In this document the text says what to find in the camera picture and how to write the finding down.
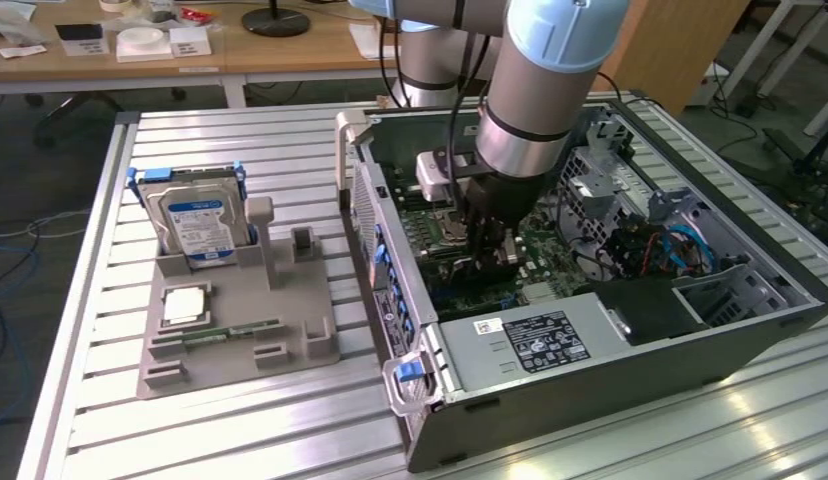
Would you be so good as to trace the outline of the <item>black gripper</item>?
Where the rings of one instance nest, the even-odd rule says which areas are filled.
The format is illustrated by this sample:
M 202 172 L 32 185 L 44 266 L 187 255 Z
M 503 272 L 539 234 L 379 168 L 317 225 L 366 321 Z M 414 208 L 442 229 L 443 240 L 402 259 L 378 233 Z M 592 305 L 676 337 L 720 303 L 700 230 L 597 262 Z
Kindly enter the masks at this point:
M 486 174 L 470 179 L 465 192 L 469 275 L 477 281 L 507 281 L 525 260 L 517 239 L 521 221 L 530 214 L 545 176 L 514 178 Z

